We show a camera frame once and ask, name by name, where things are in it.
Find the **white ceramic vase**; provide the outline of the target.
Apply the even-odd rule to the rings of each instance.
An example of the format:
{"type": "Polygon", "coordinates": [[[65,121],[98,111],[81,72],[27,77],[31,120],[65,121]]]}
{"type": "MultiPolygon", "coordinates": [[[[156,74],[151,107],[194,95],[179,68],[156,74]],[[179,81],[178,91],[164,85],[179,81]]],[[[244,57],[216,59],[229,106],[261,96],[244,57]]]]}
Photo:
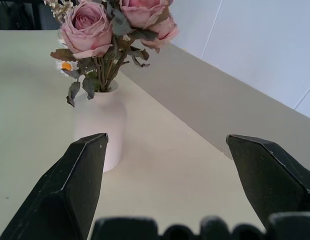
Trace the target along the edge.
{"type": "Polygon", "coordinates": [[[93,99],[82,90],[75,97],[74,140],[106,133],[108,143],[103,172],[114,169],[121,161],[127,124],[127,109],[117,94],[119,84],[113,81],[109,92],[96,92],[93,99]]]}

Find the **pink rose bouquet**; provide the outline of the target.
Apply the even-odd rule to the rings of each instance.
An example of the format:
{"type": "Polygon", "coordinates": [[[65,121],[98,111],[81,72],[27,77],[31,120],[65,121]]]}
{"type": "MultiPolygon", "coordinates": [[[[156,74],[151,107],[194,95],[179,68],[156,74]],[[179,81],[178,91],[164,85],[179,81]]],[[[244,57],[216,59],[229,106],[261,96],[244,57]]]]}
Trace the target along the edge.
{"type": "Polygon", "coordinates": [[[51,52],[59,71],[73,78],[66,101],[75,105],[80,90],[89,100],[108,93],[120,68],[148,66],[174,39],[178,25],[171,15],[174,0],[43,0],[59,21],[61,48],[51,52]]]}

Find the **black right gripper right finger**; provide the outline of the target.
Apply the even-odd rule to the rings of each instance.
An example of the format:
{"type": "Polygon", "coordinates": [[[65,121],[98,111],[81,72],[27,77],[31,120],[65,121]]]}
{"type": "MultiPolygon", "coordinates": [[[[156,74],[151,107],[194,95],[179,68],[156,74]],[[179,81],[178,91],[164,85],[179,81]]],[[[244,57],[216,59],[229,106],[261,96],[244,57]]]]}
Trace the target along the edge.
{"type": "Polygon", "coordinates": [[[310,170],[280,145],[235,134],[226,143],[245,195],[264,226],[275,213],[310,212],[310,170]]]}

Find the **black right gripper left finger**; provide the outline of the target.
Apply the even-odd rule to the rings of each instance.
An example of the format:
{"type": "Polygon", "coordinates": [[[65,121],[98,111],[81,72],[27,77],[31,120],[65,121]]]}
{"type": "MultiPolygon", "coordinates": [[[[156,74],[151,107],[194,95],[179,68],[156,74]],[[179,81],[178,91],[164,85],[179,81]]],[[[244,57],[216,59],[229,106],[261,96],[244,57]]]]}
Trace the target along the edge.
{"type": "Polygon", "coordinates": [[[87,240],[108,141],[98,133],[73,142],[35,184],[0,240],[87,240]]]}

